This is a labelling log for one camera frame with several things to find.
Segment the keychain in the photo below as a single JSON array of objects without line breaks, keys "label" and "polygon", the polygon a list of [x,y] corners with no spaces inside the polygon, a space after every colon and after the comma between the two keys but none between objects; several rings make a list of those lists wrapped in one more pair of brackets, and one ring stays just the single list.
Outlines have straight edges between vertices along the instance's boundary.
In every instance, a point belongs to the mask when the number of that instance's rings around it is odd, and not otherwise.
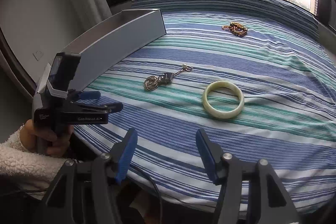
[{"label": "keychain", "polygon": [[149,76],[146,78],[145,82],[143,83],[143,87],[145,90],[152,91],[155,90],[159,85],[167,85],[171,84],[173,78],[180,74],[181,72],[187,71],[191,72],[193,68],[187,66],[186,64],[182,64],[182,70],[172,73],[172,72],[165,72],[163,75],[156,76]]}]

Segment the necklace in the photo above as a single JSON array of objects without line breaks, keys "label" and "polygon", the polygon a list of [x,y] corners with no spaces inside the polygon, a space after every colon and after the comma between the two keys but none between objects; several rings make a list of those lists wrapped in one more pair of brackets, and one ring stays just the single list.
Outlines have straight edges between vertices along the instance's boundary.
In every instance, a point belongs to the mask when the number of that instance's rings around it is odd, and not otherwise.
[{"label": "necklace", "polygon": [[158,77],[152,75],[146,78],[145,82],[143,83],[143,87],[145,90],[152,91],[155,90],[159,85],[167,85],[171,84],[173,78],[176,75],[179,75],[181,72],[187,71],[190,72],[193,68],[187,66],[186,64],[182,65],[182,70],[179,70],[176,73],[172,72],[165,72],[163,75],[159,75]]},{"label": "necklace", "polygon": [[245,28],[244,25],[238,22],[231,22],[230,25],[224,25],[222,26],[222,29],[228,30],[238,37],[243,37],[247,35],[247,28]]}]

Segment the bed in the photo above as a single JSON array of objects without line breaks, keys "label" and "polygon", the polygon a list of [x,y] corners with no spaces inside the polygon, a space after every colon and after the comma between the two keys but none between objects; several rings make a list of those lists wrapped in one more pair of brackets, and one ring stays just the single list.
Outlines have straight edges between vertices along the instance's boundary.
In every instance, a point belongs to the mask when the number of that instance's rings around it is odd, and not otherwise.
[{"label": "bed", "polygon": [[[213,211],[220,186],[208,179],[195,133],[204,128],[224,151],[241,160],[267,159],[296,208],[316,210],[336,192],[336,73],[317,43],[314,17],[283,0],[134,0],[133,8],[160,8],[167,34],[110,68],[87,90],[102,97],[91,103],[120,101],[124,110],[109,124],[76,126],[75,133],[96,153],[122,140],[129,128],[139,139],[132,162],[157,183],[163,198]],[[248,27],[240,38],[221,29],[231,21]],[[191,72],[171,85],[147,92],[144,80]],[[204,88],[227,80],[245,95],[235,118],[218,120],[202,107]],[[209,95],[227,111],[237,98],[227,90]],[[136,171],[128,176],[149,183]],[[241,211],[247,209],[243,182]]]}]

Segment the gray wall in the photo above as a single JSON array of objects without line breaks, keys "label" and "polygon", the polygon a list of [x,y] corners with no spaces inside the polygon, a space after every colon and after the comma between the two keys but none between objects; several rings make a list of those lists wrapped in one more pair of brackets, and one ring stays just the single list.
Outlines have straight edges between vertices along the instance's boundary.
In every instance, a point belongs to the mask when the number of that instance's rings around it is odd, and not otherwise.
[{"label": "gray wall", "polygon": [[0,143],[31,118],[31,104],[0,68]]},{"label": "gray wall", "polygon": [[[0,0],[0,26],[35,82],[47,62],[84,32],[70,0]],[[36,51],[42,54],[39,60]]]}]

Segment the person's hand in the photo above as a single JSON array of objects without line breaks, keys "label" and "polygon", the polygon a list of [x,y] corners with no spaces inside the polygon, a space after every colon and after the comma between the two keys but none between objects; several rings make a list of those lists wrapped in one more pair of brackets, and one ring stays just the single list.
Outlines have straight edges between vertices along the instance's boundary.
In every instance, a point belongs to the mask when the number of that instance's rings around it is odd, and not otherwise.
[{"label": "person's hand", "polygon": [[56,134],[50,128],[38,128],[34,126],[32,120],[28,120],[20,130],[20,140],[22,145],[30,152],[36,151],[36,137],[41,137],[49,142],[52,146],[47,148],[46,153],[52,157],[62,157],[70,145],[70,137],[73,133],[74,126],[68,126],[61,138],[57,138]]}]

